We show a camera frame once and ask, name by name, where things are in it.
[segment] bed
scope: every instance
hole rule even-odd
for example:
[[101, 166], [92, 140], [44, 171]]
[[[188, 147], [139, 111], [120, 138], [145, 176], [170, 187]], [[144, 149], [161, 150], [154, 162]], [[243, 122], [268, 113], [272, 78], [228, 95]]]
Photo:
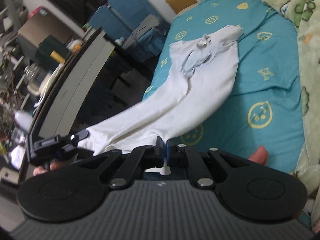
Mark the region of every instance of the bed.
[[292, 172], [304, 143], [297, 32], [260, 0], [203, 0], [177, 16], [144, 99], [168, 77], [171, 43], [226, 25], [243, 28], [233, 91], [210, 118], [174, 141], [200, 151], [222, 148], [245, 158], [264, 145], [270, 153], [268, 166]]

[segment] metal screw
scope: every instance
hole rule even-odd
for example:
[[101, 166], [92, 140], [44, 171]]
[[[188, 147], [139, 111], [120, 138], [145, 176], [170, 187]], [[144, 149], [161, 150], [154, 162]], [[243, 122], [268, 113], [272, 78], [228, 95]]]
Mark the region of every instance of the metal screw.
[[111, 181], [111, 185], [114, 187], [121, 187], [126, 183], [127, 183], [127, 181], [123, 178], [115, 178]]
[[211, 186], [213, 184], [213, 180], [209, 178], [201, 178], [198, 180], [198, 184], [201, 187]]

